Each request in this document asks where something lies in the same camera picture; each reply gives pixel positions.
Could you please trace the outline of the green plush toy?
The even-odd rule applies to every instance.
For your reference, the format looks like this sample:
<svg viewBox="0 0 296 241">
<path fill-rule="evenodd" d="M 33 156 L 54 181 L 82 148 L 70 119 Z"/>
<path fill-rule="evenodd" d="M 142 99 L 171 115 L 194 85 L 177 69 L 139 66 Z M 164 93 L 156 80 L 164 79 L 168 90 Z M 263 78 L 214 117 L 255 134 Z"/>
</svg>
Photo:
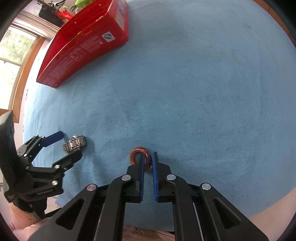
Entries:
<svg viewBox="0 0 296 241">
<path fill-rule="evenodd" d="M 75 1 L 74 5 L 72 5 L 70 7 L 70 11 L 73 11 L 76 8 L 82 9 L 82 8 L 86 7 L 87 5 L 89 5 L 92 2 L 93 2 L 93 0 L 77 0 L 77 1 Z"/>
</svg>

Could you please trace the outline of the blue table cloth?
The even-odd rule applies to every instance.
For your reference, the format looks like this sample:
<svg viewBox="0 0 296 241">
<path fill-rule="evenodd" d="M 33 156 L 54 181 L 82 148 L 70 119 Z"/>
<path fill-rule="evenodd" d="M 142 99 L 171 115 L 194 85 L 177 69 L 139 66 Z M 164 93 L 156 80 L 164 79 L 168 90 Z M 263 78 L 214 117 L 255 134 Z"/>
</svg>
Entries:
<svg viewBox="0 0 296 241">
<path fill-rule="evenodd" d="M 123 175 L 142 146 L 245 216 L 295 188 L 295 46 L 253 1 L 129 1 L 129 41 L 58 88 L 35 84 L 25 140 L 86 137 L 65 205 Z"/>
</svg>

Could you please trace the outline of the red tin box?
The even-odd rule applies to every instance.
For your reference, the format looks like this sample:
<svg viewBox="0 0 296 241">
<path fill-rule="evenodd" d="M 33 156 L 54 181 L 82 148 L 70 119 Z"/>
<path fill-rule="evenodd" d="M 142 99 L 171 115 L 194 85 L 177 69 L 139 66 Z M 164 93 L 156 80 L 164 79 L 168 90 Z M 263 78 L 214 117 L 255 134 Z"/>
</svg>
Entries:
<svg viewBox="0 0 296 241">
<path fill-rule="evenodd" d="M 126 1 L 93 1 L 57 32 L 37 82 L 57 88 L 76 71 L 129 39 Z"/>
</svg>

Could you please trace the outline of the pink trousers leg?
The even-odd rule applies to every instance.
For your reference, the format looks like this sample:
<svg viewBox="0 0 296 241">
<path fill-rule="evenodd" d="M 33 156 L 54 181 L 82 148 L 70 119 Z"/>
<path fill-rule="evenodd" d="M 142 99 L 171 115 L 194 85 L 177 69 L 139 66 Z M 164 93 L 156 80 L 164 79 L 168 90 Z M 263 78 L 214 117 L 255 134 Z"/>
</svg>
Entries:
<svg viewBox="0 0 296 241">
<path fill-rule="evenodd" d="M 10 227 L 18 240 L 28 240 L 48 219 L 41 220 L 35 212 L 29 213 L 21 210 L 13 203 L 9 204 L 11 210 Z"/>
</svg>

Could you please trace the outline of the silver wrist watch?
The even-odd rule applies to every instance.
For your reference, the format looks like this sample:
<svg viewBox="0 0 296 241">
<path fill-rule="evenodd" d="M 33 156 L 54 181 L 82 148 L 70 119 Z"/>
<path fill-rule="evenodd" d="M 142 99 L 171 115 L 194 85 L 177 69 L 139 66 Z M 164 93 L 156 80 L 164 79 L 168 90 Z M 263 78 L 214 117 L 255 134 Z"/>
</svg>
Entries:
<svg viewBox="0 0 296 241">
<path fill-rule="evenodd" d="M 62 145 L 62 150 L 65 153 L 70 153 L 76 150 L 80 150 L 81 147 L 84 147 L 86 145 L 87 144 L 84 136 L 74 135 L 67 143 Z"/>
</svg>

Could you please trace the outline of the wooden window frame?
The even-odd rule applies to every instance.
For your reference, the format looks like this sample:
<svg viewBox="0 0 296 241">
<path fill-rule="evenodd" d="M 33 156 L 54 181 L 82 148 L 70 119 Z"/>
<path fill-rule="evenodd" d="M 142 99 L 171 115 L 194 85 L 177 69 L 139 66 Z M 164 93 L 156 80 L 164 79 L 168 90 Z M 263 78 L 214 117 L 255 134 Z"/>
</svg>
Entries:
<svg viewBox="0 0 296 241">
<path fill-rule="evenodd" d="M 15 123 L 20 120 L 23 93 L 36 56 L 59 29 L 21 11 L 1 38 L 1 114 L 12 111 Z"/>
</svg>

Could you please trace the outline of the black and red items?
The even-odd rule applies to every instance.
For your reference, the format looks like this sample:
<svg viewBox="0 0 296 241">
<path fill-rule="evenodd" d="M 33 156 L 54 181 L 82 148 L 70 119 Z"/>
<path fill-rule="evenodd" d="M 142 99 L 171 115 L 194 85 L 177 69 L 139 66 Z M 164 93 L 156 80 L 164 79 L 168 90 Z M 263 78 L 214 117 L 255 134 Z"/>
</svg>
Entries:
<svg viewBox="0 0 296 241">
<path fill-rule="evenodd" d="M 52 23 L 57 27 L 62 27 L 67 21 L 73 18 L 73 15 L 67 11 L 64 6 L 66 1 L 46 1 L 37 0 L 37 4 L 41 6 L 39 17 Z"/>
</svg>

